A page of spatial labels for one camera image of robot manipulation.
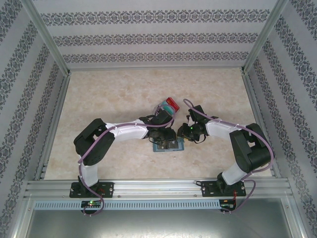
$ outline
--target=metal strip with slots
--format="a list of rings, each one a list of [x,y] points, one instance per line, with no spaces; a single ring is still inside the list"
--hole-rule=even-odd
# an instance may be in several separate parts
[[[81,201],[36,201],[34,210],[81,210]],[[220,209],[219,199],[187,200],[112,200],[104,210],[184,210]]]
[[[257,182],[251,198],[285,198],[292,196],[287,178],[253,177]],[[214,180],[198,179],[152,179],[152,180],[101,180],[114,183],[113,198],[106,200],[171,200],[171,199],[210,199],[203,198],[201,188],[196,181]],[[28,181],[24,199],[31,200],[76,200],[69,198],[69,190],[74,180],[40,180]],[[253,187],[252,182],[245,182],[247,194]]]

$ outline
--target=metal mounting bar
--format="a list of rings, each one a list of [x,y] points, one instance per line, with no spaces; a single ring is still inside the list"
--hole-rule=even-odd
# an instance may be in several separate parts
[[[42,153],[42,157],[40,159],[39,167],[38,167],[38,170],[36,171],[35,180],[43,179],[45,176],[48,161],[49,161],[51,151],[53,148],[53,142],[54,142],[55,135],[57,132],[58,122],[60,119],[60,115],[61,115],[61,111],[62,111],[62,108],[64,105],[64,101],[66,98],[66,93],[67,93],[67,89],[68,89],[68,85],[69,85],[69,81],[70,81],[70,76],[71,76],[71,74],[69,74],[68,76],[65,76],[65,78],[63,80],[62,91],[59,94],[57,107],[56,107],[54,115],[53,115],[52,124],[50,126],[50,130],[49,130],[49,133],[47,136],[48,139],[47,139],[46,144],[45,144],[44,149],[43,149],[43,153]]]
[[[36,29],[39,31],[43,41],[47,45],[48,49],[50,50],[50,53],[53,55],[53,58],[57,62],[59,68],[63,72],[64,76],[67,76],[69,73],[69,68],[58,50],[58,47],[53,40],[53,37],[51,36],[49,30],[47,29],[43,19],[41,18],[41,15],[37,11],[34,3],[32,0],[21,0],[21,3],[23,7],[25,8],[26,12],[30,16],[31,20],[33,21]]]
[[[87,207],[86,210],[98,208]],[[82,201],[36,201],[34,210],[82,210]],[[186,200],[107,200],[104,210],[184,210],[220,209],[219,199]]]
[[[257,187],[251,198],[285,198],[292,196],[287,178],[254,177]],[[101,180],[114,183],[113,198],[107,199],[208,199],[203,198],[201,188],[196,181],[216,180],[211,178],[198,179],[152,179],[152,180]],[[30,200],[74,200],[69,198],[69,190],[75,180],[42,180],[29,181],[24,199]],[[245,182],[247,194],[253,187],[252,182]],[[214,197],[230,199],[232,197]]]
[[[254,43],[246,62],[243,66],[244,73],[249,72],[253,62],[256,60],[262,46],[264,45],[264,42],[268,38],[270,32],[274,28],[274,25],[279,18],[280,14],[282,13],[283,9],[285,8],[286,4],[288,3],[288,0],[278,0],[274,6],[274,8],[271,11],[271,14],[268,16],[268,19],[262,28],[261,33],[259,34],[256,42]]]

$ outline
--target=red object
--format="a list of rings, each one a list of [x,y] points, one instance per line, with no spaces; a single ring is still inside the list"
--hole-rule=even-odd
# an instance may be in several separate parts
[[[166,102],[171,105],[172,107],[174,107],[175,112],[177,112],[179,110],[179,106],[176,104],[176,102],[172,99],[172,98],[168,98],[166,99]]]

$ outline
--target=aluminum frame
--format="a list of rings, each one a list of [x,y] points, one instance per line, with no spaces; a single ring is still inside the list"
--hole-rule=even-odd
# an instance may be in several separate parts
[[[284,10],[287,3],[288,0],[277,0],[274,8],[272,9],[271,14],[268,16],[268,19],[261,30],[261,33],[259,34],[259,37],[257,38],[255,44],[253,45],[246,59],[246,62],[243,67],[244,73],[247,73],[252,67],[253,62],[256,60],[262,46],[264,45],[272,29],[274,28],[276,21],[278,20],[280,14]]]
[[[261,114],[259,113],[258,105],[255,103],[254,94],[250,87],[249,78],[242,72],[242,78],[245,83],[249,101],[252,107],[252,111],[255,115],[256,122],[263,127],[263,121]],[[65,94],[68,83],[64,85]],[[57,111],[61,112],[65,95],[60,98]],[[57,130],[57,124],[54,123],[50,137],[54,138]],[[39,173],[40,178],[44,178],[47,160],[43,160],[42,173]],[[256,183],[256,189],[251,199],[256,198],[277,198],[281,199],[281,203],[284,208],[284,212],[287,218],[291,234],[294,238],[306,238],[307,234],[299,215],[299,211],[293,197],[292,189],[287,178],[281,178],[279,171],[273,166],[275,177],[252,177]],[[202,197],[201,188],[196,185],[196,181],[215,180],[212,178],[197,178],[197,179],[112,179],[102,180],[111,181],[115,183],[113,198],[107,198],[107,200],[188,200],[203,201],[211,199],[210,197]],[[17,215],[17,220],[13,228],[12,238],[24,238],[27,235],[34,206],[37,201],[70,201],[70,200],[85,200],[69,198],[69,190],[71,183],[74,180],[38,180],[28,181],[23,196],[22,206]],[[252,182],[245,182],[245,188],[247,194],[253,187]],[[213,197],[214,199],[230,199],[232,197]]]
[[[69,68],[60,53],[53,37],[51,36],[48,28],[46,27],[41,15],[37,11],[34,3],[32,0],[21,0],[21,3],[30,16],[32,22],[34,23],[36,29],[39,31],[42,39],[44,40],[45,44],[47,45],[50,53],[53,55],[53,58],[57,62],[59,68],[61,69],[64,76],[67,76],[69,73]]]

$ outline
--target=patterned wallpaper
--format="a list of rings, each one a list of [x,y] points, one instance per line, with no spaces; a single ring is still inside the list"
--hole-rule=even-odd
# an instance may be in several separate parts
[[[18,0],[0,1],[0,238],[39,164],[63,75]]]
[[[291,0],[249,72],[269,139],[317,237],[317,2]]]
[[[35,0],[71,69],[242,66],[276,0]]]

